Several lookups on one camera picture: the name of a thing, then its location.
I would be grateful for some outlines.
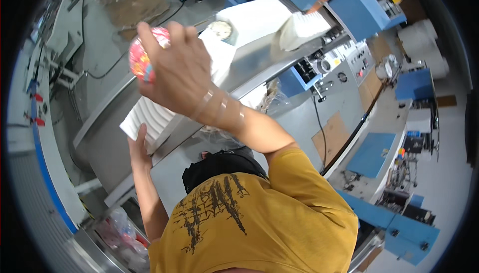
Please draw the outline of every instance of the knob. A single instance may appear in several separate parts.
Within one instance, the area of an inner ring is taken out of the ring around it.
[[[421,245],[421,250],[426,251],[429,248],[429,243],[425,242]]]

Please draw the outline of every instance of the red cup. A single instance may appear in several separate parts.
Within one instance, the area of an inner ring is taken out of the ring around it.
[[[159,45],[166,48],[170,44],[170,33],[163,27],[154,27],[151,32],[156,37]],[[130,45],[130,69],[131,72],[145,82],[155,81],[155,72],[149,61],[147,52],[141,45],[141,39],[137,36]]]

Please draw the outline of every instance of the control panel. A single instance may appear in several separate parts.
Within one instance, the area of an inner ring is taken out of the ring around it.
[[[373,56],[371,55],[371,51],[367,47],[367,44],[357,48],[356,51],[351,53],[347,58],[346,61],[348,62],[351,71],[354,73],[356,78],[356,83],[359,86],[368,72],[373,68],[375,65],[375,61]]]

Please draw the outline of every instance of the printed graphic on shirt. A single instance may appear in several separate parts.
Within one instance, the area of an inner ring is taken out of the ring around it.
[[[231,221],[231,224],[236,224],[244,235],[247,235],[236,200],[244,196],[249,196],[249,193],[241,185],[238,176],[229,174],[222,181],[216,179],[206,181],[183,198],[171,214],[171,220],[177,226],[173,232],[179,228],[186,228],[191,237],[191,243],[182,250],[194,254],[196,245],[203,240],[206,231],[201,229],[202,223],[224,212],[229,214],[226,219],[231,221],[232,218],[234,221]]]

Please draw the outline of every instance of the cardboard sheet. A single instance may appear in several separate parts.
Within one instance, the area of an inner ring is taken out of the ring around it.
[[[367,75],[365,83],[371,93],[373,99],[376,97],[378,92],[381,90],[381,80],[376,75],[376,68],[373,68]]]
[[[341,114],[338,112],[328,120],[325,126],[323,126],[324,136],[326,137],[326,161],[324,158],[324,138],[322,131],[319,131],[312,138],[314,146],[321,157],[321,161],[329,165],[336,154],[341,150],[344,144],[350,137],[346,125],[344,124]]]
[[[371,51],[374,59],[377,64],[380,64],[383,61],[383,58],[392,54],[389,44],[387,44],[386,39],[382,36],[381,32],[377,33],[377,37],[368,39],[367,46]]]

